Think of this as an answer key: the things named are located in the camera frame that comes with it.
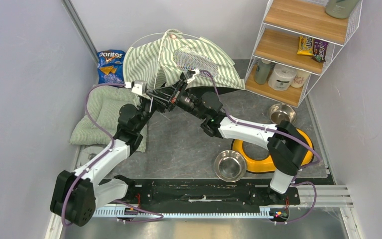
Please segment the green striped pet tent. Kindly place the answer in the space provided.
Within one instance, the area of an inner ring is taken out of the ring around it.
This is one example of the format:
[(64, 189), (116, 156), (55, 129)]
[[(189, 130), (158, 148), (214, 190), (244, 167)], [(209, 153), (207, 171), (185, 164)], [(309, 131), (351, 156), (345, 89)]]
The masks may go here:
[(134, 43), (123, 61), (126, 82), (146, 81), (150, 89), (171, 86), (181, 73), (198, 68), (200, 74), (188, 84), (190, 88), (216, 86), (242, 90), (245, 88), (235, 62), (218, 45), (204, 37), (184, 34), (177, 29), (160, 33), (160, 38), (146, 43)]

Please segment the thin white tent pole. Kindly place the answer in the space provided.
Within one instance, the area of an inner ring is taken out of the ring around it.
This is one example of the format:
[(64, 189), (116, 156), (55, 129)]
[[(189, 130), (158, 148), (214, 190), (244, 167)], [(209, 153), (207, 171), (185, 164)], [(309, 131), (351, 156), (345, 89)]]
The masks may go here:
[(178, 107), (198, 115), (201, 99), (189, 88), (203, 78), (213, 61), (203, 52), (201, 40), (167, 31), (152, 42), (131, 46), (124, 59), (123, 76), (139, 97), (138, 113), (150, 116)]

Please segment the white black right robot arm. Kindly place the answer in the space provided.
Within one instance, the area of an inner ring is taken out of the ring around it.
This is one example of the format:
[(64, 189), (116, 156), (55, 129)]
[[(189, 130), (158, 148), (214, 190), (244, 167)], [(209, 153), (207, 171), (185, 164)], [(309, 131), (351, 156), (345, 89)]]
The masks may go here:
[(310, 148), (306, 138), (289, 121), (276, 125), (234, 118), (223, 110), (215, 92), (197, 97), (184, 87), (171, 86), (147, 90), (146, 94), (160, 110), (178, 107), (199, 118), (201, 128), (211, 137), (237, 139), (266, 149), (276, 168), (267, 197), (274, 204), (287, 198), (287, 190)]

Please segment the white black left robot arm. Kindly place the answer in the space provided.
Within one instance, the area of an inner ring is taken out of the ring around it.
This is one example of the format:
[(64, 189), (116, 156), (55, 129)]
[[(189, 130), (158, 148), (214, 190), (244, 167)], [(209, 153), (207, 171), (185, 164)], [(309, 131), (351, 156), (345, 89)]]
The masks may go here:
[(162, 113), (167, 108), (165, 103), (146, 97), (140, 97), (138, 106), (123, 105), (119, 110), (116, 132), (109, 136), (109, 145), (80, 168), (58, 174), (50, 211), (61, 217), (64, 226), (82, 227), (97, 208), (118, 199), (127, 204), (135, 200), (136, 190), (125, 180), (115, 178), (104, 184), (101, 181), (138, 149), (143, 140), (141, 130), (153, 114)]

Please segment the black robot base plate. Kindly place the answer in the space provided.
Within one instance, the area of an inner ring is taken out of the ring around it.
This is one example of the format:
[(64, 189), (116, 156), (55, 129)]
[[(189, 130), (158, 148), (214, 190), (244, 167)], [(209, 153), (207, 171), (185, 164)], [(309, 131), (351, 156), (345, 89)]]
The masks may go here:
[(299, 192), (287, 189), (283, 196), (268, 189), (270, 179), (241, 179), (225, 182), (220, 179), (132, 179), (125, 200), (138, 200), (140, 204), (154, 205), (168, 200), (190, 202), (211, 200), (220, 202), (257, 203), (260, 206), (299, 205)]

